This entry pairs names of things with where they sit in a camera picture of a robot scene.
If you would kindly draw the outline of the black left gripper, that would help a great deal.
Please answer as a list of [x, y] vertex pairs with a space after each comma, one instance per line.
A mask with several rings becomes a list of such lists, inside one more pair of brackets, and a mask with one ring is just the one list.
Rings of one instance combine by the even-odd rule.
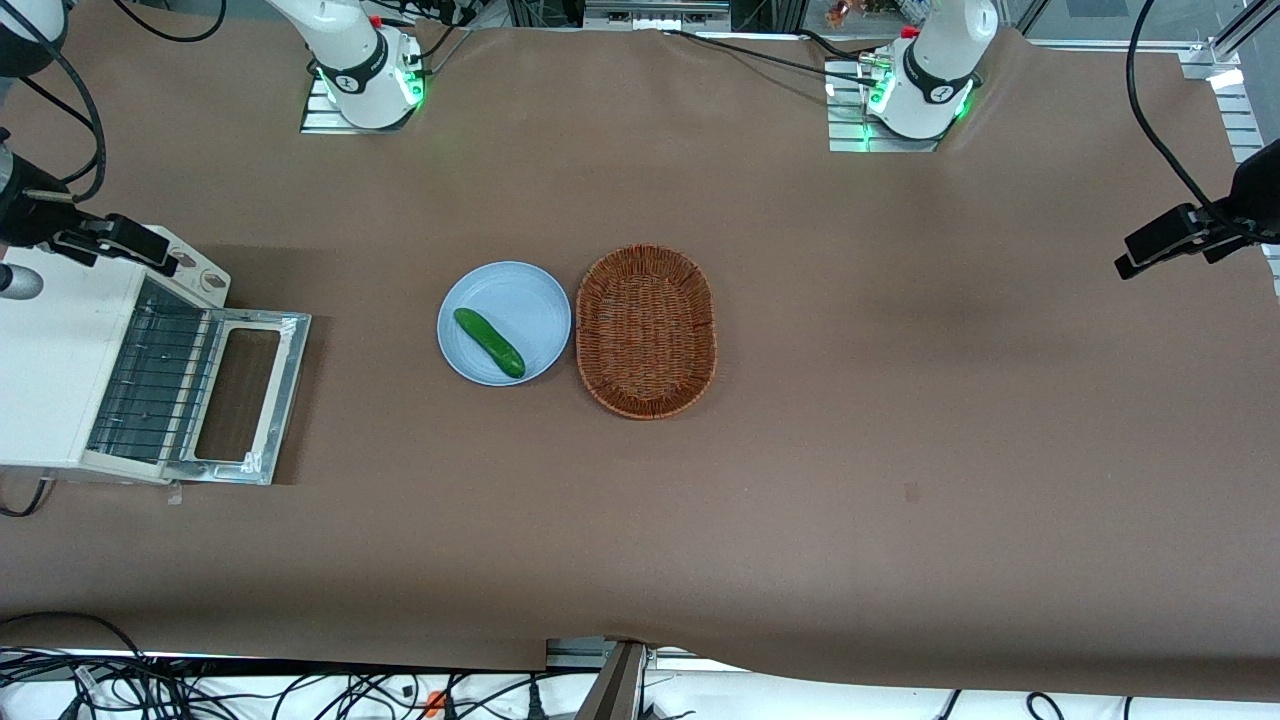
[[1251, 246], [1279, 245], [1279, 141], [1240, 163], [1228, 196], [1202, 213], [1208, 228], [1204, 249], [1197, 208], [1179, 204], [1125, 238], [1125, 254], [1114, 260], [1119, 277], [1129, 281], [1185, 255], [1201, 254], [1215, 264]]

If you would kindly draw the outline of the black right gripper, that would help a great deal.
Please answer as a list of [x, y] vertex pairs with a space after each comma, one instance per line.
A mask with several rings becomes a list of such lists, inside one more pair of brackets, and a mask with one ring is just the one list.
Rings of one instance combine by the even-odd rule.
[[68, 187], [55, 176], [9, 150], [1, 151], [1, 241], [15, 249], [40, 249], [82, 266], [118, 259], [173, 277], [179, 268], [168, 238], [120, 214], [99, 222], [67, 200]]

